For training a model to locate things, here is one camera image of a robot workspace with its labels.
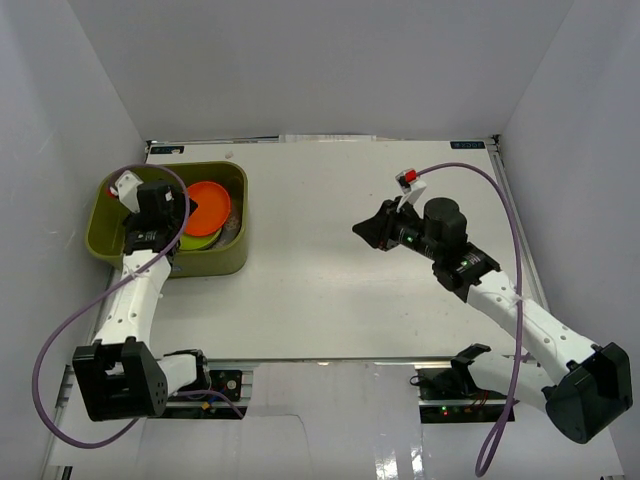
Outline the lime green round plate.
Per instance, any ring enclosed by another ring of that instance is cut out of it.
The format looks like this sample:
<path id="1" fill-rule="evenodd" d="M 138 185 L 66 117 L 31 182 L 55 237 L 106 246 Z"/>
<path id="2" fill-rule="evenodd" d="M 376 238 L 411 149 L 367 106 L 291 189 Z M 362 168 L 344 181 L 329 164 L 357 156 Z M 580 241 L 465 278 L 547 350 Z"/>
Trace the lime green round plate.
<path id="1" fill-rule="evenodd" d="M 222 233 L 221 229 L 205 236 L 194 236 L 184 233 L 179 242 L 180 251 L 201 251 L 211 248 L 219 239 Z"/>

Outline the orange round plate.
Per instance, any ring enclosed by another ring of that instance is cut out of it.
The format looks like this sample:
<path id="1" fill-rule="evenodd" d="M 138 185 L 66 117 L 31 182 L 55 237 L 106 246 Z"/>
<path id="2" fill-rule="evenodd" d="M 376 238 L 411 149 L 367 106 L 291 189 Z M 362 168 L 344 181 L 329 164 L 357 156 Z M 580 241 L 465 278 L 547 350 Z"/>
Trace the orange round plate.
<path id="1" fill-rule="evenodd" d="M 213 181 L 194 183 L 187 191 L 196 208 L 189 216 L 185 233 L 194 237 L 213 235 L 223 227 L 231 213 L 229 193 Z"/>

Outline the grey deer snowflake plate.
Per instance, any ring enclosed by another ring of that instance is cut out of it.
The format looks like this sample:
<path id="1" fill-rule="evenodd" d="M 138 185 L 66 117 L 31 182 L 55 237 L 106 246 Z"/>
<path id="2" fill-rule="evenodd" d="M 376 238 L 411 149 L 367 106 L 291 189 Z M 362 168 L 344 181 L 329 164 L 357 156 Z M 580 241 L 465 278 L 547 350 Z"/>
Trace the grey deer snowflake plate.
<path id="1" fill-rule="evenodd" d="M 212 248 L 220 249 L 235 240 L 242 226 L 242 208 L 238 202 L 233 201 L 231 204 L 231 212 L 224 223 L 220 235 L 214 242 Z"/>

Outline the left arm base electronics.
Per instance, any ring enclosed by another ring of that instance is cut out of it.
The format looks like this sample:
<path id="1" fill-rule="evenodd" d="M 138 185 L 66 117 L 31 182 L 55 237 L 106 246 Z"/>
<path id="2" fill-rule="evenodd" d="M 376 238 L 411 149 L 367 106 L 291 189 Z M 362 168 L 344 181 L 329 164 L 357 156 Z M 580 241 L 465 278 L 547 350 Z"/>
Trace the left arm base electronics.
<path id="1" fill-rule="evenodd" d="M 253 372 L 213 369 L 205 393 L 170 397 L 160 419 L 242 420 L 252 394 Z"/>

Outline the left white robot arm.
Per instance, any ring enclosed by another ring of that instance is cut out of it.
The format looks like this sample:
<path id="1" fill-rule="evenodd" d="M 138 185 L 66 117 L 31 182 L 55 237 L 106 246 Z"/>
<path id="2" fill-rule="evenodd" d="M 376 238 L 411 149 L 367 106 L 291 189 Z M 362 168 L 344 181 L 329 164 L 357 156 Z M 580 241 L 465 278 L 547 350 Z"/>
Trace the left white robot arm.
<path id="1" fill-rule="evenodd" d="M 156 307 L 172 270 L 189 202 L 169 182 L 144 182 L 131 171 L 124 172 L 112 190 L 130 212 L 124 222 L 124 284 L 115 292 L 92 343 L 77 348 L 72 359 L 93 421 L 158 417 L 179 392 L 191 399 L 205 396 L 212 378 L 200 350 L 156 358 L 149 348 Z"/>

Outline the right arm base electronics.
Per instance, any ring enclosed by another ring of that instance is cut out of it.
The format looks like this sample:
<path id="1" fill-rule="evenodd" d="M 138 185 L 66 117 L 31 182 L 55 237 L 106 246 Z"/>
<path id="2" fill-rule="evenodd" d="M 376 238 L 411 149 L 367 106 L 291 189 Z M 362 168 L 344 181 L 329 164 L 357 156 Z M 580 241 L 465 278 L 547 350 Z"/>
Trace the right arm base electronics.
<path id="1" fill-rule="evenodd" d="M 423 425 L 494 423 L 506 404 L 500 393 L 461 387 L 450 367 L 419 368 L 409 384 L 417 391 Z"/>

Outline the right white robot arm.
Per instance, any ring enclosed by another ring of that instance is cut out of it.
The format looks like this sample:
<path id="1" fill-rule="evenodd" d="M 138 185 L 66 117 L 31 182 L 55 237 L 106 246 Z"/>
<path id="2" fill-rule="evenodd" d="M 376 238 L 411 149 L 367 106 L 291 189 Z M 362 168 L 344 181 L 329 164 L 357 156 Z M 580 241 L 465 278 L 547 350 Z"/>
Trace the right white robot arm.
<path id="1" fill-rule="evenodd" d="M 521 340 L 537 363 L 520 368 L 516 399 L 545 412 L 571 441 L 588 443 L 633 404 L 628 354 L 614 342 L 601 346 L 576 333 L 522 298 L 499 264 L 469 241 L 466 228 L 458 204 L 440 197 L 421 213 L 400 199 L 386 200 L 352 230 L 374 249 L 403 246 L 428 258 L 447 291 Z"/>

